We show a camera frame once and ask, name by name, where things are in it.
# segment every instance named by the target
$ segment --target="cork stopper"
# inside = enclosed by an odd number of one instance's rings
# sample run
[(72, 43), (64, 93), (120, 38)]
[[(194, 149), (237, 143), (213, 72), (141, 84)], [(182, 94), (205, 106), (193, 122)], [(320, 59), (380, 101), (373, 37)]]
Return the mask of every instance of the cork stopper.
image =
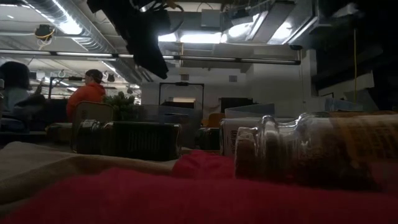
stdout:
[(259, 176), (256, 156), (257, 128), (239, 128), (235, 149), (235, 176), (255, 179)]

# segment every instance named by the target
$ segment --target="glass bottle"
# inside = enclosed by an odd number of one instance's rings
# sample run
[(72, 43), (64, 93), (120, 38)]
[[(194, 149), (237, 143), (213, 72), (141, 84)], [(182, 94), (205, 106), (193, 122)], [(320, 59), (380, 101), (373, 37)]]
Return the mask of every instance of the glass bottle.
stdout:
[(307, 113), (291, 123), (265, 116), (255, 128), (239, 128), (236, 177), (380, 190), (377, 167), (398, 161), (398, 115), (362, 115)]

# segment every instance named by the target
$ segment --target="beige fabric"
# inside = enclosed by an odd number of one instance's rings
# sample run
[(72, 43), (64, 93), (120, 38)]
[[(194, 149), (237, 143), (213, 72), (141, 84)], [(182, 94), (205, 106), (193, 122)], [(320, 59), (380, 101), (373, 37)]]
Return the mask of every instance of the beige fabric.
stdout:
[(81, 155), (46, 146), (12, 142), (0, 150), (0, 217), (22, 205), (37, 191), (66, 177), (97, 174), (111, 167), (169, 175), (174, 163)]

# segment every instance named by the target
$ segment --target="yellow cable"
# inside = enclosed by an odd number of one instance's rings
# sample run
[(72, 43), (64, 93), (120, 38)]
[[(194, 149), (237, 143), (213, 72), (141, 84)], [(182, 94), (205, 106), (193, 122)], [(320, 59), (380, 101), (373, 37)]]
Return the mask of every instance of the yellow cable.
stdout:
[(358, 70), (356, 68), (356, 29), (354, 29), (354, 103), (356, 103), (356, 76)]

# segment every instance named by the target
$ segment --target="person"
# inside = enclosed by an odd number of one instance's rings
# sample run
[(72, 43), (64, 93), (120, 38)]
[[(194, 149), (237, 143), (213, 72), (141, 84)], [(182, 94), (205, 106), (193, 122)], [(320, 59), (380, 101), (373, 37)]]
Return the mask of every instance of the person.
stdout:
[(30, 116), (40, 110), (40, 104), (44, 101), (41, 94), (42, 83), (35, 93), (29, 96), (29, 68), (23, 63), (6, 62), (0, 66), (1, 78), (4, 80), (2, 110), (20, 118)]
[(105, 89), (101, 85), (103, 74), (97, 69), (91, 69), (86, 72), (85, 86), (77, 89), (72, 96), (70, 96), (67, 104), (67, 116), (70, 121), (73, 119), (76, 106), (82, 101), (90, 101), (101, 103), (105, 95)]

